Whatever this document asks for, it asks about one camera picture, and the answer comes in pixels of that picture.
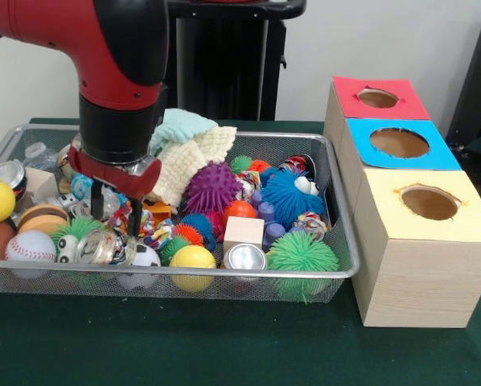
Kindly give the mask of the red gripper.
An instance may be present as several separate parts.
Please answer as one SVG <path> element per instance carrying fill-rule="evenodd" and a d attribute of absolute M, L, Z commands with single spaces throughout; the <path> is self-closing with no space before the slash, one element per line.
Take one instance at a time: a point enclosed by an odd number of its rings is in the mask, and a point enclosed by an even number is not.
<path fill-rule="evenodd" d="M 152 192 L 162 169 L 162 162 L 151 155 L 144 157 L 140 163 L 126 166 L 98 162 L 90 158 L 83 150 L 75 146 L 69 148 L 69 163 L 74 171 L 96 181 L 91 186 L 91 215 L 95 220 L 102 220 L 104 215 L 103 184 L 114 188 L 129 197 L 131 213 L 128 218 L 129 237 L 137 237 L 141 230 L 142 201 Z"/>

